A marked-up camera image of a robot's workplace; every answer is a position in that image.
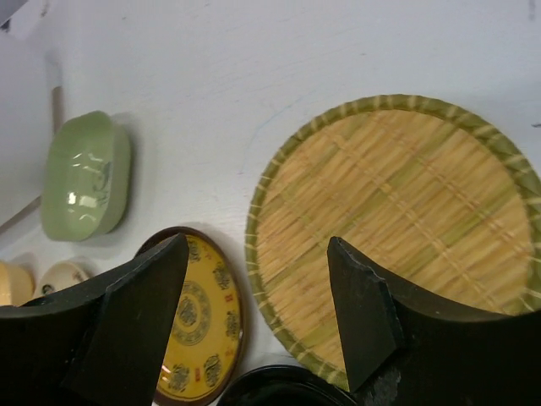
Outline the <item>green square panda dish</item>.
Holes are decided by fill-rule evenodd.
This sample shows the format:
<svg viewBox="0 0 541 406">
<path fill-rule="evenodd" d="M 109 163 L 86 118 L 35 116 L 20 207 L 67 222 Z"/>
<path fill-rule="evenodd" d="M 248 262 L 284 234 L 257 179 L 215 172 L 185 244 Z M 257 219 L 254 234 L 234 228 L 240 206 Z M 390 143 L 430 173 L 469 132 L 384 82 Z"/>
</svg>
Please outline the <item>green square panda dish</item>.
<svg viewBox="0 0 541 406">
<path fill-rule="evenodd" d="M 101 111 L 64 123 L 46 160 L 41 225 L 55 241 L 80 242 L 111 232 L 128 201 L 128 134 Z"/>
</svg>

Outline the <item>round green-rimmed bamboo plate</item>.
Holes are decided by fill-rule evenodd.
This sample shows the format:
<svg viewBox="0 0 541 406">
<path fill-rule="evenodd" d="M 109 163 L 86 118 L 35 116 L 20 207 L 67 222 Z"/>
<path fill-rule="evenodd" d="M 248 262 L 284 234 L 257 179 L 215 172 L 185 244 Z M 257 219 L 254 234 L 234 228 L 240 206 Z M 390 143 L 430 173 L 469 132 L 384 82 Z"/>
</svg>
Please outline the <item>round green-rimmed bamboo plate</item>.
<svg viewBox="0 0 541 406">
<path fill-rule="evenodd" d="M 482 310 L 540 307 L 540 180 L 493 124 L 415 95 L 346 102 L 276 152 L 245 230 L 252 293 L 301 365 L 347 376 L 327 246 L 345 239 L 401 277 Z"/>
</svg>

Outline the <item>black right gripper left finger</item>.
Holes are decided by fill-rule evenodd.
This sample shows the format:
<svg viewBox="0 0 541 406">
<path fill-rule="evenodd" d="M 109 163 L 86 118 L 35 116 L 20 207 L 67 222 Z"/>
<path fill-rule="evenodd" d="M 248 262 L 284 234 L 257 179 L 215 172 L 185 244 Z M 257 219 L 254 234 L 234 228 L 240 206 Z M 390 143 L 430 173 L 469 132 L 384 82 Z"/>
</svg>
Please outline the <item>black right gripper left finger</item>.
<svg viewBox="0 0 541 406">
<path fill-rule="evenodd" d="M 2 404 L 151 404 L 188 257 L 178 234 L 71 288 L 3 306 Z"/>
</svg>

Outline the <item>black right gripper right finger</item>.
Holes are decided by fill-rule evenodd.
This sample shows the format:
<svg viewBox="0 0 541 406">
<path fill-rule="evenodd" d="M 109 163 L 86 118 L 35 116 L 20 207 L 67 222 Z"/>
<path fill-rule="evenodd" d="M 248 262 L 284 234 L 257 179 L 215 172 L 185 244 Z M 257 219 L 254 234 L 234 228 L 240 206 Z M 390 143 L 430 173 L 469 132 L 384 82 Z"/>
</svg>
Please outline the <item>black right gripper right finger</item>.
<svg viewBox="0 0 541 406">
<path fill-rule="evenodd" d="M 538 311 L 502 315 L 446 299 L 338 237 L 327 258 L 358 404 L 539 404 Z"/>
</svg>

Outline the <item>yellow square panda dish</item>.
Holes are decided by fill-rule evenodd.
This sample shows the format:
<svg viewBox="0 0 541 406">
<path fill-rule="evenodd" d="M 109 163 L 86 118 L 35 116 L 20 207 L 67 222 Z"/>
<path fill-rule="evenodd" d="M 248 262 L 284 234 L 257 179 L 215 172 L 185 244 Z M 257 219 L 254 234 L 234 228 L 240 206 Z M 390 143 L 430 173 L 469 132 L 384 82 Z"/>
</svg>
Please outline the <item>yellow square panda dish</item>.
<svg viewBox="0 0 541 406">
<path fill-rule="evenodd" d="M 28 264 L 1 261 L 0 305 L 21 306 L 33 299 L 35 280 Z"/>
</svg>

